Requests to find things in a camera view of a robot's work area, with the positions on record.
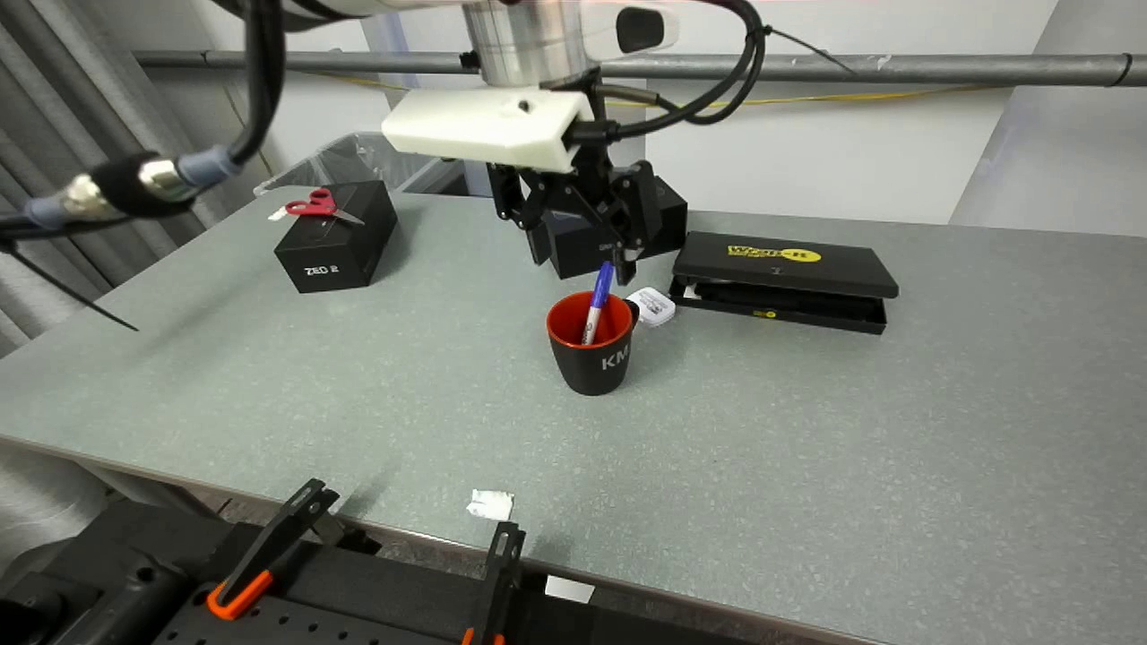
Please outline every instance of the table surface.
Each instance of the table surface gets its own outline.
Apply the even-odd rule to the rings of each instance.
[[[125,468],[484,545],[867,639],[1147,634],[1147,240],[693,213],[696,230],[868,246],[883,336],[684,310],[626,382],[562,382],[549,305],[490,202],[397,195],[376,281],[299,295],[264,195],[0,362],[0,434]],[[633,288],[669,282],[672,255]]]

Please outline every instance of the yellow label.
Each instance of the yellow label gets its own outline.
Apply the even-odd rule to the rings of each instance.
[[[809,249],[758,249],[754,247],[728,247],[729,257],[782,257],[791,262],[820,262],[820,254]]]

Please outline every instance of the marker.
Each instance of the marker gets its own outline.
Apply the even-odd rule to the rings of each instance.
[[[601,310],[609,300],[609,286],[614,282],[614,263],[604,262],[601,271],[598,272],[598,283],[593,287],[593,300],[590,301],[590,316],[585,319],[585,333],[582,334],[582,344],[592,345],[593,337],[598,334],[598,320],[601,318]]]

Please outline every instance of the red scissors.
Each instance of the red scissors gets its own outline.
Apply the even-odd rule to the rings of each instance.
[[[343,222],[358,224],[359,226],[366,224],[353,215],[338,210],[338,207],[335,205],[335,197],[330,194],[330,191],[326,188],[311,191],[311,201],[309,202],[290,202],[284,208],[287,209],[288,215],[314,215],[320,217],[334,217],[342,219]]]

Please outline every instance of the black box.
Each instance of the black box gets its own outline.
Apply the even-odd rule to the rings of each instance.
[[[301,294],[366,287],[379,265],[398,216],[382,181],[323,186],[335,205],[364,222],[296,217],[275,256]]]
[[[677,250],[685,243],[689,205],[661,177],[656,181],[661,232],[654,235],[638,259]],[[582,216],[547,211],[541,219],[549,232],[549,262],[562,280],[596,272],[601,263],[612,259],[614,239]]]
[[[694,231],[673,264],[681,306],[881,334],[900,293],[872,249]]]

